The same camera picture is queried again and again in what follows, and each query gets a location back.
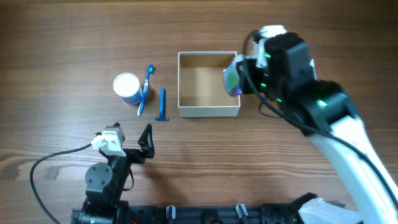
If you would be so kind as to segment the clear pump spray bottle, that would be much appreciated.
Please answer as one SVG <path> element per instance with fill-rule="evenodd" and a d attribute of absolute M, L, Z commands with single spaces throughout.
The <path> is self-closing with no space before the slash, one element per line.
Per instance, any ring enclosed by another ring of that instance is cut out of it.
<path fill-rule="evenodd" d="M 230 96 L 239 96 L 243 93 L 242 62 L 243 55 L 237 55 L 231 64 L 223 70 L 224 87 Z"/>

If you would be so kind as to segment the white lidded blue jar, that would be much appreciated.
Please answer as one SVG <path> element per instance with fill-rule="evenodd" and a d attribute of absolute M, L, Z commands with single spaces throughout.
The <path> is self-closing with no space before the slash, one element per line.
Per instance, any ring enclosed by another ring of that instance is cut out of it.
<path fill-rule="evenodd" d="M 121 73 L 113 81 L 114 92 L 129 104 L 141 102 L 143 90 L 139 79 L 133 73 Z"/>

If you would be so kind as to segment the blue white toothbrush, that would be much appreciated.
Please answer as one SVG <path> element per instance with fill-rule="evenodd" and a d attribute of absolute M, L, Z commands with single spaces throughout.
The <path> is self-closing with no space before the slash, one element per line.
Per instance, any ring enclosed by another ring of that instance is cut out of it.
<path fill-rule="evenodd" d="M 138 111 L 137 111 L 137 115 L 140 116 L 143 111 L 144 111 L 144 105 L 145 105 L 145 101 L 146 101 L 146 95 L 149 89 L 149 77 L 151 74 L 153 74 L 154 72 L 154 66 L 153 65 L 149 65 L 147 68 L 147 74 L 146 74 L 146 79 L 144 82 L 144 88 L 143 88 L 143 93 L 142 93 L 142 98 L 141 98 L 141 103 L 139 105 Z"/>

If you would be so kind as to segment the white squeeze tube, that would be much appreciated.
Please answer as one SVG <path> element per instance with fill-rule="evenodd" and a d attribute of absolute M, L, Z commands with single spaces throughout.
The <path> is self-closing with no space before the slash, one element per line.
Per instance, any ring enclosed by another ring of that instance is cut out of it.
<path fill-rule="evenodd" d="M 309 65 L 310 65 L 311 68 L 312 68 L 313 78 L 316 80 L 316 79 L 317 79 L 317 73 L 316 73 L 316 70 L 315 70 L 315 62 L 314 62 L 314 59 L 311 59 Z"/>

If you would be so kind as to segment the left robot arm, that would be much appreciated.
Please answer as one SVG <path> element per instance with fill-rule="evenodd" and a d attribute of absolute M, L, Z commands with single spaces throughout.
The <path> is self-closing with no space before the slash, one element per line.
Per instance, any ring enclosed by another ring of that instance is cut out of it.
<path fill-rule="evenodd" d="M 139 223 L 129 202 L 121 195 L 128 177 L 132 177 L 131 166 L 144 164 L 155 155 L 152 140 L 152 125 L 148 124 L 137 141 L 139 149 L 124 149 L 125 136 L 119 123 L 105 127 L 96 134 L 91 145 L 107 159 L 92 165 L 85 174 L 86 199 L 79 210 L 73 210 L 72 223 Z"/>

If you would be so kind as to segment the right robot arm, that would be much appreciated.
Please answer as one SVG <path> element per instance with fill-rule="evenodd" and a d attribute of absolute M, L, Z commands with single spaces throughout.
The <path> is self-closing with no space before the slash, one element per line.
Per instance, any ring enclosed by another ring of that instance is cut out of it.
<path fill-rule="evenodd" d="M 321 150 L 353 197 L 364 223 L 397 221 L 397 186 L 375 153 L 359 114 L 336 82 L 317 80 L 308 45 L 296 33 L 255 30 L 255 56 L 237 62 L 239 94 L 295 126 Z"/>

